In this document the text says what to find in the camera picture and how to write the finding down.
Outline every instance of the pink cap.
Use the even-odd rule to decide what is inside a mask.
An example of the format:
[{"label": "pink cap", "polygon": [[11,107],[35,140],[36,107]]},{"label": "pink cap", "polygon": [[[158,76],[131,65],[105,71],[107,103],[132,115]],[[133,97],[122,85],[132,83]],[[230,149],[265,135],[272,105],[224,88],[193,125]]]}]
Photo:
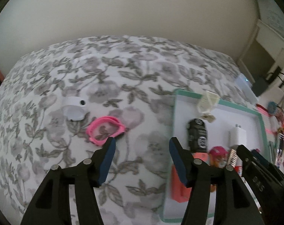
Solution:
[{"label": "pink cap", "polygon": [[228,152],[222,146],[215,146],[210,150],[209,154],[211,154],[213,157],[216,157],[227,155]]}]

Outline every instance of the white wall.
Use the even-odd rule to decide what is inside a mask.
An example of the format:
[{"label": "white wall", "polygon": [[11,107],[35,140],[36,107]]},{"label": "white wall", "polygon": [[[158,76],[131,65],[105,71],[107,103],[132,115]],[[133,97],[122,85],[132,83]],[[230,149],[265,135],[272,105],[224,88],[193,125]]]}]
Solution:
[{"label": "white wall", "polygon": [[10,0],[0,14],[0,70],[53,43],[94,35],[148,35],[234,59],[254,28],[254,0]]}]

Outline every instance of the white plastic object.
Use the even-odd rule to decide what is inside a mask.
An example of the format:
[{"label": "white plastic object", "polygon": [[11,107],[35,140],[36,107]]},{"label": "white plastic object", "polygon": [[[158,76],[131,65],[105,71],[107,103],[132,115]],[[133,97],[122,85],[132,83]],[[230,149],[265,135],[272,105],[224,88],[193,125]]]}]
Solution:
[{"label": "white plastic object", "polygon": [[270,125],[271,131],[274,133],[281,127],[275,116],[270,117]]},{"label": "white plastic object", "polygon": [[240,125],[236,125],[230,131],[230,146],[234,145],[244,145],[245,147],[247,147],[246,130],[242,129]]},{"label": "white plastic object", "polygon": [[251,104],[256,104],[259,101],[259,98],[255,96],[251,87],[251,82],[245,77],[243,73],[241,73],[235,80],[235,83],[239,86],[239,88],[244,92],[247,99]]},{"label": "white plastic object", "polygon": [[201,99],[197,104],[197,110],[199,113],[210,113],[215,106],[218,104],[220,96],[210,92],[205,91]]},{"label": "white plastic object", "polygon": [[87,101],[81,97],[70,96],[65,98],[63,104],[63,114],[69,121],[80,121],[85,118],[87,111]]}]

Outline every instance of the gray leaf pattern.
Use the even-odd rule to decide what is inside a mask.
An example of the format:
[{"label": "gray leaf pattern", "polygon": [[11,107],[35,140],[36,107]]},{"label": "gray leaf pattern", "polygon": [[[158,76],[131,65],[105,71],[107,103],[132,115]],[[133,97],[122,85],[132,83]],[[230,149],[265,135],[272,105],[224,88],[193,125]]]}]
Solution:
[{"label": "gray leaf pattern", "polygon": [[[89,123],[115,116],[126,133],[95,189],[104,223],[160,224],[175,90],[211,90],[251,107],[234,84],[239,73],[227,55],[158,37],[89,37],[24,55],[0,86],[0,192],[22,216],[53,164],[71,167],[99,149],[86,134]],[[69,96],[86,99],[82,121],[63,115]],[[103,127],[99,138],[110,131]]]}]

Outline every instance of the metal screw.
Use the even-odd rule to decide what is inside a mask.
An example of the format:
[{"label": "metal screw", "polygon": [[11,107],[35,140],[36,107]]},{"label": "metal screw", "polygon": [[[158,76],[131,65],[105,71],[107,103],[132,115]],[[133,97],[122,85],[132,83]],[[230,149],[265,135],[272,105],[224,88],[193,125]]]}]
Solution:
[{"label": "metal screw", "polygon": [[233,168],[233,166],[231,166],[231,165],[226,165],[226,170],[228,170],[228,171],[233,171],[234,170],[234,168]]},{"label": "metal screw", "polygon": [[85,159],[85,160],[83,161],[83,163],[84,163],[85,165],[89,165],[91,162],[92,162],[92,161],[91,161],[91,159],[89,159],[89,158],[87,158],[87,159]]},{"label": "metal screw", "polygon": [[201,163],[202,163],[202,160],[200,160],[200,159],[194,159],[194,163],[196,164],[196,165],[200,165]]},{"label": "metal screw", "polygon": [[51,166],[51,170],[57,170],[59,168],[59,165],[58,164],[54,164]]}]

